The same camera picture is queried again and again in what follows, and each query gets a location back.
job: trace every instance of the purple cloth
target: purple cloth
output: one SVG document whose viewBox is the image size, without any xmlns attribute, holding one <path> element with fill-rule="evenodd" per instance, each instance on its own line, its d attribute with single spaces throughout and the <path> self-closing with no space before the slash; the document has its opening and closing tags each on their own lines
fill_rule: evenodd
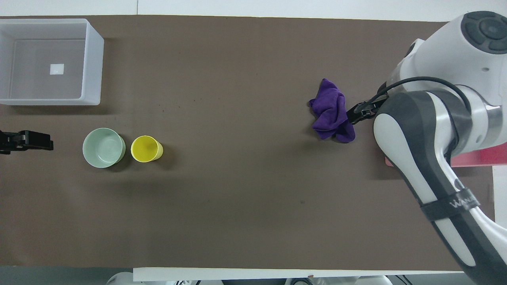
<svg viewBox="0 0 507 285">
<path fill-rule="evenodd" d="M 345 96 L 333 84 L 322 79 L 315 99 L 311 99 L 310 107 L 317 116 L 312 128 L 321 139 L 336 135 L 342 143 L 349 143 L 355 139 L 354 127 L 347 119 Z"/>
</svg>

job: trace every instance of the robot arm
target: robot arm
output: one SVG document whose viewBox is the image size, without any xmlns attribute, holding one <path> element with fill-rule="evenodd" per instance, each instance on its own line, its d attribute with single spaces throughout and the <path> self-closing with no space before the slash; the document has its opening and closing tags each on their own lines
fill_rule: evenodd
<svg viewBox="0 0 507 285">
<path fill-rule="evenodd" d="M 51 136 L 34 131 L 2 132 L 0 130 L 0 154 L 26 150 L 53 150 Z"/>
<path fill-rule="evenodd" d="M 377 144 L 463 271 L 478 284 L 505 284 L 507 230 L 481 212 L 447 163 L 454 133 L 444 102 L 427 91 L 391 96 L 374 123 Z"/>
<path fill-rule="evenodd" d="M 477 284 L 505 284 L 507 230 L 481 212 L 448 161 L 507 141 L 507 18 L 472 12 L 416 40 L 387 84 L 414 77 L 354 113 L 375 110 L 377 144 L 463 271 Z"/>
</svg>

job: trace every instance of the translucent storage box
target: translucent storage box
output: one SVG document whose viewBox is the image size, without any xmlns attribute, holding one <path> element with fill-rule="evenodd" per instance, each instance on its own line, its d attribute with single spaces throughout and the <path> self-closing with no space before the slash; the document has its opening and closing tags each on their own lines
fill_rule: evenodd
<svg viewBox="0 0 507 285">
<path fill-rule="evenodd" d="M 98 105 L 103 53 L 86 19 L 0 19 L 0 103 Z"/>
</svg>

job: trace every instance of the paper cup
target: paper cup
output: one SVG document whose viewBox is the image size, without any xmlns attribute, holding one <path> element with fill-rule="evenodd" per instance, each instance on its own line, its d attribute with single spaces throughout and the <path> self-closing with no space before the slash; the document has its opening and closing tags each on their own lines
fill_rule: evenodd
<svg viewBox="0 0 507 285">
<path fill-rule="evenodd" d="M 164 153 L 164 148 L 151 136 L 142 135 L 132 142 L 130 153 L 139 162 L 150 162 L 159 159 Z"/>
</svg>

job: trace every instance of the black strap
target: black strap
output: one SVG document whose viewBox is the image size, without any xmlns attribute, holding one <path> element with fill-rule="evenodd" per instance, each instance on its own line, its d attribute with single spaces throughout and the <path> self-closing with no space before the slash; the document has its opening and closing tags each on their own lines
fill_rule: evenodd
<svg viewBox="0 0 507 285">
<path fill-rule="evenodd" d="M 472 130 L 470 127 L 472 126 L 472 116 L 467 111 L 461 100 L 451 92 L 444 89 L 433 89 L 428 90 L 428 92 L 432 93 L 442 101 L 447 109 L 449 118 L 451 119 L 456 138 L 451 141 L 447 150 L 448 153 L 445 155 L 446 158 L 450 159 L 450 154 L 455 148 L 458 147 L 456 152 L 460 153 L 465 147 L 465 142 L 470 136 L 470 131 Z"/>
<path fill-rule="evenodd" d="M 459 215 L 472 208 L 481 205 L 472 194 L 470 189 L 466 188 L 456 192 L 444 199 L 440 199 L 421 206 L 421 210 L 430 222 Z"/>
</svg>

